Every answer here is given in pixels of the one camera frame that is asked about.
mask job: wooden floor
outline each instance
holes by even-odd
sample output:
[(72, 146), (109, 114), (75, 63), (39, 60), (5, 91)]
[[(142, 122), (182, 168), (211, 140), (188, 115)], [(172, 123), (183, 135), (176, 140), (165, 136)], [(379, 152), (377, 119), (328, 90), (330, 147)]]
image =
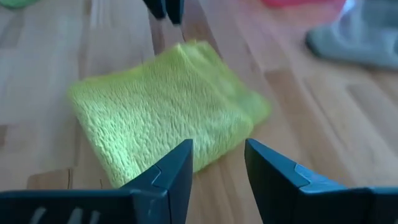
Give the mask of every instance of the wooden floor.
[[(184, 40), (207, 40), (273, 105), (253, 137), (347, 186), (398, 185), (398, 76), (323, 62), (306, 30), (336, 5), (186, 0), (184, 23), (139, 0), (40, 0), (0, 8), (0, 190), (110, 188), (65, 91)], [(260, 223), (243, 145), (195, 176), (187, 223)]]

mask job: textured fabric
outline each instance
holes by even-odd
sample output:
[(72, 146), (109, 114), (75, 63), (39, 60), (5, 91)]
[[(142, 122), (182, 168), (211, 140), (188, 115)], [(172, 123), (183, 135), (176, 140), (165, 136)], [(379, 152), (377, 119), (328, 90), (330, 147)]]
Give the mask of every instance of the textured fabric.
[(37, 2), (38, 0), (0, 0), (0, 5), (3, 5), (8, 8), (20, 8), (20, 7), (25, 7), (30, 4), (33, 4), (34, 2)]
[(305, 42), (317, 57), (398, 69), (398, 5), (394, 1), (347, 1), (330, 24), (313, 28)]
[(269, 105), (205, 42), (177, 45), (125, 72), (71, 87), (75, 113), (114, 187), (137, 177), (186, 138), (194, 171), (233, 149)]

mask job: wood plank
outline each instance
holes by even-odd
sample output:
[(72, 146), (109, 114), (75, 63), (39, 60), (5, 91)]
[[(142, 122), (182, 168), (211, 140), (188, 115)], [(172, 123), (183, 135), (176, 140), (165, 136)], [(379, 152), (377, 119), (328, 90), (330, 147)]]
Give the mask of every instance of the wood plank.
[(348, 92), (398, 155), (398, 108), (376, 85), (350, 85)]
[(149, 24), (150, 32), (152, 34), (152, 44), (154, 45), (154, 53), (158, 55), (164, 50), (162, 22), (158, 21), (151, 13), (149, 13)]
[[(226, 195), (226, 188), (229, 186), (225, 186), (220, 178), (218, 164), (211, 164), (204, 168), (194, 179), (194, 185), (197, 186), (197, 191), (194, 191), (197, 197), (192, 198), (190, 203), (201, 204), (200, 213), (204, 215), (205, 222), (232, 223), (235, 221)], [(187, 223), (197, 222), (195, 217), (198, 215), (193, 215), (195, 213), (196, 211), (190, 212), (191, 216), (187, 218)]]
[(94, 0), (90, 6), (85, 77), (126, 70), (154, 56), (142, 1)]
[(307, 84), (344, 147), (336, 149), (356, 185), (395, 185), (398, 158), (332, 78), (314, 76)]
[(73, 170), (55, 170), (44, 174), (36, 174), (29, 177), (27, 189), (29, 190), (66, 190), (73, 185)]
[(112, 189), (109, 179), (93, 152), (87, 138), (82, 134), (77, 166), (73, 168), (73, 189)]
[(166, 20), (162, 23), (164, 47), (165, 49), (173, 47), (177, 43), (184, 43), (181, 26), (175, 26), (171, 21)]
[(74, 165), (74, 118), (65, 93), (78, 78), (79, 9), (81, 1), (44, 0), (15, 14), (1, 31), (9, 33), (0, 33), (0, 123), (7, 126), (2, 190), (25, 188), (32, 174)]
[(266, 78), (278, 97), (290, 127), (294, 130), (302, 153), (308, 156), (314, 171), (339, 183), (353, 185), (352, 177), (336, 153), (336, 146), (312, 112), (292, 72), (269, 72)]
[[(285, 52), (283, 52), (279, 40), (276, 39), (278, 37), (272, 33), (269, 27), (272, 18), (269, 14), (264, 13), (268, 9), (262, 2), (252, 0), (223, 0), (217, 2), (218, 5), (222, 5), (214, 10), (225, 11), (225, 9), (229, 9), (231, 17), (235, 19), (249, 51), (262, 73), (289, 66)], [(222, 16), (224, 20), (229, 18), (229, 16), (225, 16), (225, 13), (222, 13)]]
[(262, 223), (244, 162), (244, 144), (220, 159), (220, 177), (226, 192), (225, 206), (235, 223)]
[(184, 40), (205, 40), (220, 54), (216, 40), (210, 30), (209, 22), (212, 21), (208, 21), (198, 0), (185, 1), (184, 18), (181, 24)]
[(202, 197), (203, 191), (201, 189), (200, 178), (197, 174), (193, 177), (191, 196), (189, 200), (187, 221), (186, 223), (201, 224), (203, 222), (213, 223), (214, 217), (208, 216), (203, 209), (205, 206), (205, 197)]
[(380, 86), (391, 100), (398, 105), (398, 74), (397, 72), (370, 70), (373, 80)]

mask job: dark plastic part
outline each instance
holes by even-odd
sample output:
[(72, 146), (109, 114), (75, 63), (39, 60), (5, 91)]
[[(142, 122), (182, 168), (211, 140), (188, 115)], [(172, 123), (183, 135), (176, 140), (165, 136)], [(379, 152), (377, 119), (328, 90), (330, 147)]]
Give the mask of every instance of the dark plastic part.
[(192, 185), (192, 140), (117, 190), (0, 193), (0, 223), (185, 223)]
[(310, 182), (294, 171), (294, 161), (256, 140), (246, 140), (244, 159), (262, 222), (291, 223), (299, 187)]
[(167, 14), (174, 25), (182, 22), (182, 14), (184, 10), (184, 0), (167, 0)]
[(158, 20), (166, 18), (166, 0), (144, 0), (150, 13)]
[(156, 19), (164, 19), (167, 14), (174, 25), (181, 24), (184, 0), (144, 0), (144, 2)]
[(367, 223), (397, 223), (398, 222), (398, 188), (370, 188), (375, 195)]
[(263, 223), (382, 224), (398, 219), (398, 188), (347, 189), (253, 139), (246, 141), (245, 160)]

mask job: gray fabric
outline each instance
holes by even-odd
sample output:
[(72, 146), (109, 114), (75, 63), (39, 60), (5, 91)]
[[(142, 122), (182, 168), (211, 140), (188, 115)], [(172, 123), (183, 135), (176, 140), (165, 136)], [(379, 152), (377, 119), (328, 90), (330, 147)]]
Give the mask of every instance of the gray fabric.
[[(310, 30), (307, 44), (319, 57), (398, 69), (398, 12), (392, 14), (392, 9), (381, 6), (363, 4), (332, 24)], [(364, 19), (364, 12), (373, 14)]]

